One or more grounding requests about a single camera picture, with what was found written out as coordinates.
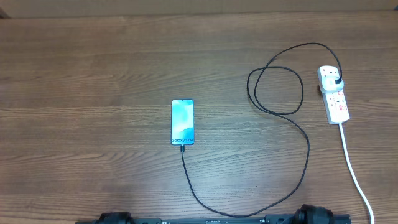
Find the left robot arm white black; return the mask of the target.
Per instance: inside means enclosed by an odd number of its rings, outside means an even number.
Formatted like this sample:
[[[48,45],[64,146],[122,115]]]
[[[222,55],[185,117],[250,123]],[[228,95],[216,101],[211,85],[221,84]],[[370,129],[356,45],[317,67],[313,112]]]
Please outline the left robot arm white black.
[[[109,212],[102,213],[97,224],[134,224],[134,220],[129,212]]]

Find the blue smartphone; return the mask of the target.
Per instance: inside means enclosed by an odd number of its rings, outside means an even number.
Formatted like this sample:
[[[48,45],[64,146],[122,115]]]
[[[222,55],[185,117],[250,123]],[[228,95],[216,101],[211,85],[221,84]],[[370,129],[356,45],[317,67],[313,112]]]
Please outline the blue smartphone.
[[[194,127],[194,101],[192,99],[172,100],[170,143],[193,145]]]

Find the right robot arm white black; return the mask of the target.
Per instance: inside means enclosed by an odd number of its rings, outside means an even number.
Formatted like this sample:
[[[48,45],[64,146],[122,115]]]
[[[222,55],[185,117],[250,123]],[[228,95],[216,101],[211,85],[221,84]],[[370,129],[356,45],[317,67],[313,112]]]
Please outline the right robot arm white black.
[[[304,204],[293,217],[293,224],[334,224],[333,212],[324,207]]]

